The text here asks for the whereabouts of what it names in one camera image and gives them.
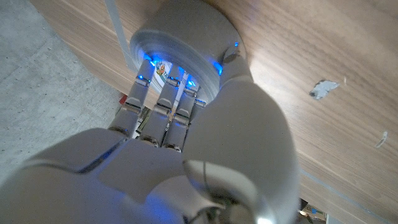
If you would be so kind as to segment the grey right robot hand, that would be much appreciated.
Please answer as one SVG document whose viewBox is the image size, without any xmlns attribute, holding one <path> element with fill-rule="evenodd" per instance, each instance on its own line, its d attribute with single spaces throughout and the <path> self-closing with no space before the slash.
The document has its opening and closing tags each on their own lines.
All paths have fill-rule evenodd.
<svg viewBox="0 0 398 224">
<path fill-rule="evenodd" d="M 299 165 L 287 121 L 238 45 L 209 104 L 187 89 L 141 135 L 126 105 L 107 129 L 32 156 L 1 185 L 2 223 L 293 223 Z"/>
</svg>

